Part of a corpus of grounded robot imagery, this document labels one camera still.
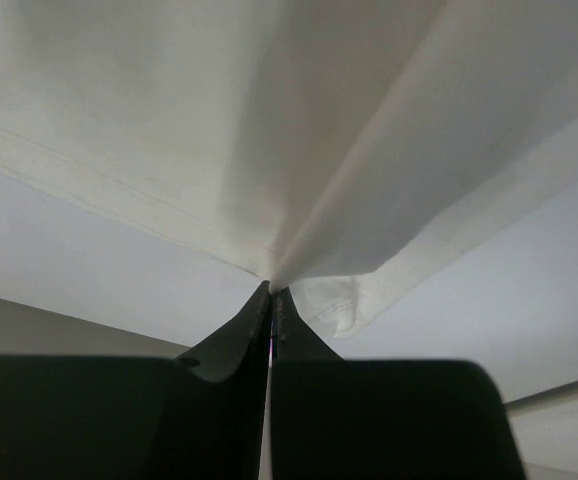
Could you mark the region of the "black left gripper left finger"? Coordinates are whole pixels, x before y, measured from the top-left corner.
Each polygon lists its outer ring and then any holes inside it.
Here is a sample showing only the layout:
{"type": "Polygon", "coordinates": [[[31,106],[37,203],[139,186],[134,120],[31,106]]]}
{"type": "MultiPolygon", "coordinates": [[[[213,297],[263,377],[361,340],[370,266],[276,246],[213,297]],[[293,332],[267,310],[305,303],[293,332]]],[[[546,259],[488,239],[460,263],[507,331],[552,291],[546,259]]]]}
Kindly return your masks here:
{"type": "Polygon", "coordinates": [[[0,355],[0,479],[254,479],[271,296],[174,358],[0,355]]]}

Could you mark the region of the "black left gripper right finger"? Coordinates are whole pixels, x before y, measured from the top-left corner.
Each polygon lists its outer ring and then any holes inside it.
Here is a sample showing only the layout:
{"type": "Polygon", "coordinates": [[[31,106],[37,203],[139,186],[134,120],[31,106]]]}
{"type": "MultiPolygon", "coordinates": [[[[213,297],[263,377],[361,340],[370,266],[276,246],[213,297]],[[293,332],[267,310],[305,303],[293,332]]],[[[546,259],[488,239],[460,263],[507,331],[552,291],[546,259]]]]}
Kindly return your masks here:
{"type": "Polygon", "coordinates": [[[273,297],[276,479],[523,479],[498,389],[455,359],[344,360],[273,297]]]}

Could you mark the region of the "cream white t shirt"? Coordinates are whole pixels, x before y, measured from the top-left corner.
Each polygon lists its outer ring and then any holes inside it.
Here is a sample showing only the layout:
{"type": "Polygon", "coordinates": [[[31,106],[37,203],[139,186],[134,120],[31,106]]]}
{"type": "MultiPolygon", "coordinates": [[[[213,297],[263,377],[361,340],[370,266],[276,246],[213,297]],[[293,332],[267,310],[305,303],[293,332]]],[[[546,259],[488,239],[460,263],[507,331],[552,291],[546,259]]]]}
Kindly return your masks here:
{"type": "Polygon", "coordinates": [[[0,1],[0,173],[356,333],[578,178],[578,1],[0,1]]]}

